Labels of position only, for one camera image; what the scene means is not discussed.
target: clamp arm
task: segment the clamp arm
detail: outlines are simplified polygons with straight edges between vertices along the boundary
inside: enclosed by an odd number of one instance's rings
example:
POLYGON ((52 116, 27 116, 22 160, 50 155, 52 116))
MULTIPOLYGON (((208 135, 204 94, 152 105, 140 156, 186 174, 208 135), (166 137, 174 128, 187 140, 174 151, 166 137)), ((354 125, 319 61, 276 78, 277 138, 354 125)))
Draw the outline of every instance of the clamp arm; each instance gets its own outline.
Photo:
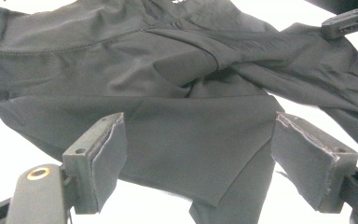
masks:
POLYGON ((336 39, 358 31, 358 9, 339 14, 322 23, 326 39, 336 39))

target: metal bracket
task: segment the metal bracket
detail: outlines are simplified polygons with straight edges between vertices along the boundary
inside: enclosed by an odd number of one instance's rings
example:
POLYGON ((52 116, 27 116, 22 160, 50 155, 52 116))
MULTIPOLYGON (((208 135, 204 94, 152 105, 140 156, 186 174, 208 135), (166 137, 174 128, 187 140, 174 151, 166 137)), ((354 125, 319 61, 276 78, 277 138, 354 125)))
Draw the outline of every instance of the metal bracket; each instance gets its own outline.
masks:
POLYGON ((20 176, 10 202, 7 224, 31 224, 36 220, 41 224, 66 224, 68 217, 58 165, 42 165, 20 176))
POLYGON ((322 23, 326 39, 335 39, 358 31, 358 9, 339 14, 322 23))

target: white background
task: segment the white background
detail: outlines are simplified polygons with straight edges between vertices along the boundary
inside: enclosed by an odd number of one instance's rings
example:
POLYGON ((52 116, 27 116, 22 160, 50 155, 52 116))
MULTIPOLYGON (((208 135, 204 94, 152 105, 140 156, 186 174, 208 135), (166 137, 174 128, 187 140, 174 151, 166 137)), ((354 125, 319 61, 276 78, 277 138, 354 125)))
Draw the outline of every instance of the white background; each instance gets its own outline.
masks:
MULTIPOLYGON (((334 16, 323 9, 298 0, 232 1, 243 12, 268 21, 279 30, 290 26, 294 22, 320 26, 324 20, 334 16)), ((53 10, 71 2, 73 0, 6 0, 6 2, 0 0, 0 6, 21 12, 34 13, 36 11, 53 10)), ((347 38, 358 49, 358 33, 348 35, 347 38)), ((278 100, 287 113, 307 119, 358 151, 358 145, 318 108, 298 105, 283 98, 278 98, 278 100)), ((0 120, 0 202, 12 196, 17 177, 20 174, 44 163, 59 164, 10 130, 0 120)), ((117 189, 100 215, 74 216, 73 220, 75 224, 191 224, 194 221, 188 214, 190 205, 191 201, 189 199, 118 181, 117 189)), ((297 194, 296 188, 286 178, 279 174, 274 174, 259 224, 349 223, 350 213, 351 209, 347 205, 344 206, 340 215, 325 215, 314 212, 297 194)))

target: clamp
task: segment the clamp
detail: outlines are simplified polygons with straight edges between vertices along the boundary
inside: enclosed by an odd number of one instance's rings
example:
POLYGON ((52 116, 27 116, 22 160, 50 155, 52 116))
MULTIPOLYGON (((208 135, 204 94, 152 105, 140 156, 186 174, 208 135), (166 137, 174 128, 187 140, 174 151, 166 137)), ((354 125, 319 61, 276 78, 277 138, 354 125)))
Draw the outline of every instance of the clamp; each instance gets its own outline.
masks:
POLYGON ((358 9, 344 12, 322 23, 326 39, 336 39, 358 31, 358 9))
POLYGON ((273 159, 316 211, 352 208, 358 224, 358 153, 306 120, 278 113, 271 141, 273 159))
POLYGON ((101 212, 126 159, 123 113, 101 118, 63 153, 61 166, 36 166, 19 177, 13 198, 0 203, 0 224, 72 223, 72 207, 101 212))

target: seam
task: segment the seam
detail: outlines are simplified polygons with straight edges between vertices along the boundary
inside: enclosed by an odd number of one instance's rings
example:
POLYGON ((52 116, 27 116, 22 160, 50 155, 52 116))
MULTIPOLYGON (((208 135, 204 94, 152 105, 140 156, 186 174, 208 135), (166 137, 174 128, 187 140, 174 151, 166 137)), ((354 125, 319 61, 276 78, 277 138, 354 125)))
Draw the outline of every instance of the seam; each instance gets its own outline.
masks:
POLYGON ((124 37, 124 36, 127 36, 127 35, 132 35, 132 34, 135 34, 135 33, 156 29, 156 28, 159 28, 160 26, 164 26, 164 25, 169 24, 169 23, 173 23, 173 22, 176 22, 176 21, 179 21, 179 20, 182 20, 182 19, 187 19, 187 18, 193 16, 195 13, 197 13, 202 8, 204 8, 207 4, 210 4, 210 3, 211 3, 210 1, 207 1, 204 4, 200 5, 198 8, 196 8, 195 10, 193 10, 192 12, 190 12, 190 13, 188 13, 188 14, 180 17, 180 18, 176 18, 176 19, 171 20, 171 21, 165 21, 165 22, 162 22, 162 23, 158 23, 156 25, 147 26, 145 28, 141 27, 138 30, 128 32, 128 33, 123 34, 123 35, 110 36, 110 37, 100 39, 100 40, 97 40, 97 41, 94 41, 94 42, 91 42, 91 43, 88 43, 88 44, 85 44, 85 45, 72 46, 72 47, 66 48, 66 49, 51 49, 51 50, 40 50, 40 51, 16 51, 16 50, 8 50, 8 51, 6 51, 6 50, 0 50, 0 54, 4 54, 4 55, 35 55, 35 54, 62 53, 62 52, 72 51, 72 50, 77 50, 77 49, 86 49, 88 47, 95 46, 95 45, 98 45, 98 44, 118 40, 121 37, 124 37))
POLYGON ((207 50, 207 49, 203 49, 203 48, 197 46, 196 44, 191 43, 190 41, 185 41, 185 40, 182 40, 182 39, 177 39, 177 38, 174 38, 174 37, 169 36, 169 35, 156 34, 155 32, 153 32, 153 30, 147 30, 146 33, 151 34, 151 35, 162 36, 162 37, 165 37, 165 38, 170 39, 170 40, 173 40, 173 41, 180 41, 180 42, 182 42, 182 43, 184 43, 184 44, 187 44, 187 45, 189 45, 189 46, 191 46, 191 47, 193 47, 193 48, 195 48, 195 49, 199 49, 199 50, 201 50, 202 52, 204 52, 204 53, 210 55, 210 56, 213 58, 213 60, 214 60, 214 62, 215 62, 215 65, 216 65, 214 71, 220 70, 219 61, 217 60, 216 56, 214 56, 214 54, 213 54, 211 51, 209 51, 209 50, 207 50))
POLYGON ((240 178, 240 175, 242 174, 242 172, 246 169, 246 167, 248 166, 248 164, 258 155, 262 152, 262 150, 266 150, 265 147, 267 147, 270 143, 271 143, 271 139, 272 137, 270 137, 270 139, 268 139, 261 147, 260 149, 258 149, 250 158, 250 160, 248 160, 246 162, 246 164, 243 166, 243 168, 240 170, 240 172, 238 173, 237 177, 235 177, 235 179, 232 181, 231 185, 227 188, 226 192, 224 193, 224 195, 222 196, 222 198, 220 199, 220 202, 224 199, 224 197, 226 196, 226 194, 228 193, 228 191, 231 189, 231 187, 233 187, 233 185, 235 184, 235 182, 237 181, 238 178, 240 178))

